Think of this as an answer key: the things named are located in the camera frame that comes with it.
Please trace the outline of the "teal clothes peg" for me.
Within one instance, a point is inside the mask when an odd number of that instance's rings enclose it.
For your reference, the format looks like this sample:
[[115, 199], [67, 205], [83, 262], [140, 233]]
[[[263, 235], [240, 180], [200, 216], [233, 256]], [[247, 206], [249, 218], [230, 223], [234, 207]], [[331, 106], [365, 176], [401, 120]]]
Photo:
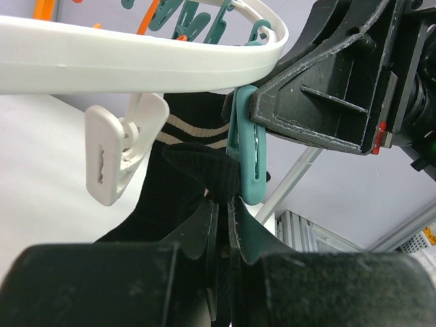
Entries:
[[226, 153], [240, 164], [240, 196], [248, 205], [259, 204], [266, 195], [266, 130], [249, 118], [253, 85], [234, 89], [224, 102], [222, 116], [229, 123]]

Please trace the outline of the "black sock with beige stripes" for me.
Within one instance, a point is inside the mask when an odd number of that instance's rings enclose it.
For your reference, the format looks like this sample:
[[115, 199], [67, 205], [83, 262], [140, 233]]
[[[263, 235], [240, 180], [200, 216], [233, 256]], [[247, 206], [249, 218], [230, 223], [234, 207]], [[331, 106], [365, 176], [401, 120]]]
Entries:
[[101, 242], [157, 242], [194, 214], [204, 198], [229, 202], [240, 191], [240, 164], [200, 143], [156, 142], [134, 210]]

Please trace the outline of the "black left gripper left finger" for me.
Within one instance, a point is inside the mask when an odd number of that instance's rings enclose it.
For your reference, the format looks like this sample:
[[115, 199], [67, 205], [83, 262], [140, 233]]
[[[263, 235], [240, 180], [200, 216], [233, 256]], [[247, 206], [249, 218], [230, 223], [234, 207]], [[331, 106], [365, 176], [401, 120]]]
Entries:
[[2, 326], [210, 326], [219, 207], [157, 243], [35, 245], [1, 285]]

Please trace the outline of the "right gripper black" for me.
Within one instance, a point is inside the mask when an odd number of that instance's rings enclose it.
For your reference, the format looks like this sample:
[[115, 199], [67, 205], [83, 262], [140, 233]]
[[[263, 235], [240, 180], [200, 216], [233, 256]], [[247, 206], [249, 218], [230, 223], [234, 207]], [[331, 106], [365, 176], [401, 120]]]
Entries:
[[434, 1], [316, 1], [256, 85], [249, 116], [270, 133], [356, 155], [397, 146], [435, 175]]

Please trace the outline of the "white clothes peg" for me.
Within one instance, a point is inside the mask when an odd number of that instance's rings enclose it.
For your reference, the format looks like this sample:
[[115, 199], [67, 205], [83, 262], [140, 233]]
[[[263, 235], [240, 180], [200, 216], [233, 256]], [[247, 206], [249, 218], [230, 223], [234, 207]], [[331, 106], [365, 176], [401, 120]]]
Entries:
[[134, 93], [123, 118], [102, 106], [85, 111], [86, 186], [104, 206], [124, 193], [170, 114], [156, 93]]

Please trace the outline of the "white round clip hanger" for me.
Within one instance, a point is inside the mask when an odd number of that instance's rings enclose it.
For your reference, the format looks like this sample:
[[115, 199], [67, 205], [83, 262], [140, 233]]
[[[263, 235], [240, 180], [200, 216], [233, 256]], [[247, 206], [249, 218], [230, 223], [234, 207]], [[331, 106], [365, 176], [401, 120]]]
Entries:
[[240, 87], [267, 76], [289, 31], [261, 1], [234, 1], [261, 28], [261, 46], [170, 40], [32, 18], [1, 17], [1, 93], [190, 93]]

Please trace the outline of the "silver drying rack pole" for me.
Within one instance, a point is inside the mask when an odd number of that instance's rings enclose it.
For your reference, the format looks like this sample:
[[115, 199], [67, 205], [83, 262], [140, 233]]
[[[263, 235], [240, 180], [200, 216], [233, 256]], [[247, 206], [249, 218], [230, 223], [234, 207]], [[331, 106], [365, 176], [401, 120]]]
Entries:
[[322, 153], [322, 149], [307, 147], [298, 160], [294, 163], [270, 198], [256, 214], [255, 218], [264, 225], [270, 216], [278, 209], [302, 177], [308, 172], [315, 160]]

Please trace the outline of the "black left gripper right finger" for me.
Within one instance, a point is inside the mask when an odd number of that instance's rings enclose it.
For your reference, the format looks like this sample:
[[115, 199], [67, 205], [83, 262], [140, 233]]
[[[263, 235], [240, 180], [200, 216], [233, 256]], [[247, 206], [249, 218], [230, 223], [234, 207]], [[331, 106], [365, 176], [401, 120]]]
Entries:
[[434, 326], [435, 287], [400, 253], [301, 253], [228, 205], [234, 326]]

